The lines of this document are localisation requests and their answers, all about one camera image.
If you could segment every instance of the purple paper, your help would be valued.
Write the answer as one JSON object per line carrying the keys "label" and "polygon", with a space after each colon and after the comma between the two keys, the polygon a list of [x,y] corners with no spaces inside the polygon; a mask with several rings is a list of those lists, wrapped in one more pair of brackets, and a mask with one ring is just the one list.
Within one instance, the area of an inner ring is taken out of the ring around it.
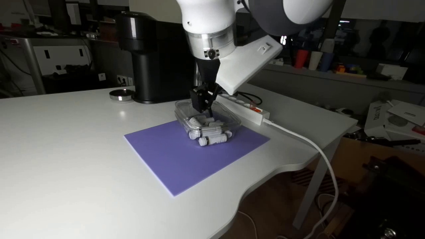
{"label": "purple paper", "polygon": [[244,126],[219,145],[201,148],[173,121],[126,134],[133,149],[173,195],[193,187],[268,141]]}

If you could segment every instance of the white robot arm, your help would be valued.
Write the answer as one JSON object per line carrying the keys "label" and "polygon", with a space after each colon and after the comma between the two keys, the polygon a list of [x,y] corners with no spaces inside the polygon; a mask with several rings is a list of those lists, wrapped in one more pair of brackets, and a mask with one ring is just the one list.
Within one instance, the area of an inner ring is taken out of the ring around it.
{"label": "white robot arm", "polygon": [[198,63],[201,85],[191,92],[195,109],[207,109],[218,85],[228,95],[278,56],[282,45],[264,36],[235,47],[232,24],[246,7],[260,28],[272,36],[287,36],[320,18],[332,0],[177,0],[191,52]]}

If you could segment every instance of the transparent container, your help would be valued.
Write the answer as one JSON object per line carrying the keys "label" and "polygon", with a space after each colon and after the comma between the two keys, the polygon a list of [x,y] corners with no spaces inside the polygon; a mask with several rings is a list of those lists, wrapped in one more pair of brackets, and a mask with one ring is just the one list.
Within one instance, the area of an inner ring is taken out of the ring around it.
{"label": "transparent container", "polygon": [[[240,126],[240,120],[227,110],[222,104],[214,103],[211,107],[214,122],[220,122],[220,126],[224,130],[232,132],[238,126]],[[206,128],[206,122],[211,122],[211,117],[208,112],[199,113],[197,112],[190,101],[178,101],[175,103],[175,118],[182,124],[186,129],[186,133],[190,130],[201,130]],[[191,118],[197,118],[199,125],[194,125],[190,122]]]}

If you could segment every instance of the coffee machine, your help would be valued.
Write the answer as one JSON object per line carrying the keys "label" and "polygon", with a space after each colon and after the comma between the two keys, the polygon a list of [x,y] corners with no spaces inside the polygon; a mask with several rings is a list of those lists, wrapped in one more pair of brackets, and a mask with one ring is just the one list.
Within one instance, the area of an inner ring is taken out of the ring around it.
{"label": "coffee machine", "polygon": [[189,99],[195,61],[183,27],[137,12],[121,14],[116,23],[121,49],[131,53],[133,100],[155,104]]}

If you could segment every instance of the white cable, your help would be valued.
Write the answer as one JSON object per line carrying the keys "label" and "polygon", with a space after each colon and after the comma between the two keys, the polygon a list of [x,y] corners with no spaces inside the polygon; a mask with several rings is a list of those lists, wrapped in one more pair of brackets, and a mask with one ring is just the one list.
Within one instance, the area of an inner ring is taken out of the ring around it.
{"label": "white cable", "polygon": [[288,129],[284,129],[283,126],[276,125],[276,124],[274,124],[272,121],[270,121],[270,120],[267,120],[267,118],[263,118],[263,122],[266,122],[267,125],[271,125],[271,126],[274,126],[274,128],[278,128],[278,129],[282,130],[282,132],[286,132],[286,133],[288,133],[288,134],[291,134],[291,136],[293,136],[293,137],[297,137],[297,138],[308,142],[311,146],[313,146],[313,148],[319,152],[319,154],[323,157],[323,160],[324,160],[324,162],[325,162],[325,165],[327,165],[327,168],[328,168],[328,170],[329,170],[329,174],[331,174],[331,178],[332,178],[332,184],[333,184],[333,189],[335,189],[335,198],[333,198],[333,201],[332,201],[328,211],[321,217],[321,219],[313,226],[313,229],[311,230],[311,233],[304,238],[304,239],[309,239],[309,238],[315,234],[316,229],[317,229],[325,219],[328,219],[328,217],[331,215],[331,213],[333,211],[333,209],[335,209],[335,206],[336,206],[337,197],[339,197],[340,193],[339,193],[339,189],[337,189],[337,184],[336,184],[336,178],[335,178],[333,169],[332,169],[332,166],[331,166],[331,162],[329,162],[328,157],[323,153],[323,150],[321,150],[313,141],[311,141],[311,140],[308,140],[308,138],[305,138],[305,137],[303,137],[303,136],[300,136],[300,134],[297,134],[297,133],[295,133],[295,132],[291,132],[291,130],[288,130]]}
{"label": "white cable", "polygon": [[256,226],[255,226],[254,219],[248,214],[246,214],[243,211],[238,211],[238,214],[240,214],[240,215],[246,217],[247,219],[250,219],[250,222],[251,222],[251,225],[254,227],[255,239],[258,239],[258,233],[256,233]]}

